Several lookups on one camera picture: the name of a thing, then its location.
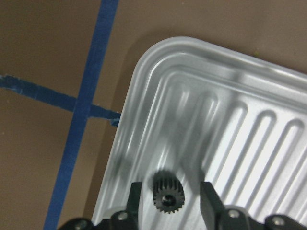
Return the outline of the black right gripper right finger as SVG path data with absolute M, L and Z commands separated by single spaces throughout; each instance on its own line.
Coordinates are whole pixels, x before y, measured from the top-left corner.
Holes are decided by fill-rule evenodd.
M 216 222 L 224 205 L 210 182 L 200 182 L 200 209 L 205 222 Z

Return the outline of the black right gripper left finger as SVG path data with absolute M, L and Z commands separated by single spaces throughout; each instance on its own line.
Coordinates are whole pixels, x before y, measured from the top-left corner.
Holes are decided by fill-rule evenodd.
M 133 182 L 131 184 L 126 210 L 130 212 L 134 217 L 138 217 L 141 191 L 141 182 Z

